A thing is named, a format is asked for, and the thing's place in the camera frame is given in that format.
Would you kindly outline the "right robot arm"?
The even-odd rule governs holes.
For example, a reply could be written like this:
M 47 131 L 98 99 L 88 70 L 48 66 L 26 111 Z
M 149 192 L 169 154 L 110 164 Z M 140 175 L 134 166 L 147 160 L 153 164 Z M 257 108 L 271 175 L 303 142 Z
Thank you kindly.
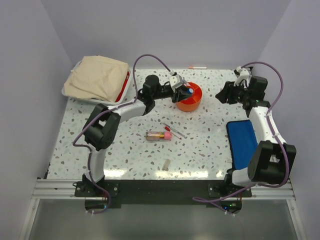
M 216 98 L 223 104 L 242 104 L 247 120 L 227 123 L 232 167 L 224 177 L 223 192 L 235 196 L 241 187 L 259 184 L 277 188 L 286 184 L 297 154 L 287 144 L 272 117 L 271 105 L 264 100 L 267 79 L 253 76 L 249 85 L 227 81 Z

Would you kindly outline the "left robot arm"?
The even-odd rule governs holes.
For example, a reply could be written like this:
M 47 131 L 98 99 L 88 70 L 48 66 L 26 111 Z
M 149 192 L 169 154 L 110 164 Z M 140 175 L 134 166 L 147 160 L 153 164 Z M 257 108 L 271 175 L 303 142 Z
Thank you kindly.
M 105 178 L 104 161 L 106 149 L 114 142 L 119 125 L 131 118 L 147 115 L 155 107 L 156 100 L 170 98 L 173 103 L 190 98 L 194 90 L 178 74 L 161 85 L 159 78 L 152 74 L 145 78 L 137 97 L 122 105 L 109 109 L 98 104 L 93 109 L 84 125 L 84 141 L 89 147 L 86 191 L 92 196 L 99 196 L 104 190 L 101 182 Z

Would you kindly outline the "peach tip white marker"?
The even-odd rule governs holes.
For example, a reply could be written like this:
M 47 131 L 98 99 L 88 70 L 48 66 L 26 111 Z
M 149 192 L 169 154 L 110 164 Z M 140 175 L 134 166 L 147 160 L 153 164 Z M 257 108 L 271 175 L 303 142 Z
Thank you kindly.
M 189 66 L 188 69 L 190 70 L 207 70 L 206 66 Z

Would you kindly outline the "blue cap grey glue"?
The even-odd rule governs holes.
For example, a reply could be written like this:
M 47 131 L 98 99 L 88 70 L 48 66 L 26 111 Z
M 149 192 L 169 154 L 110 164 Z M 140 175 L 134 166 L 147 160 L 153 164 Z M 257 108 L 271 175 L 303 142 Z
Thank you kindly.
M 188 92 L 189 92 L 190 94 L 193 94 L 193 93 L 194 93 L 194 90 L 190 87 L 190 88 L 188 89 Z

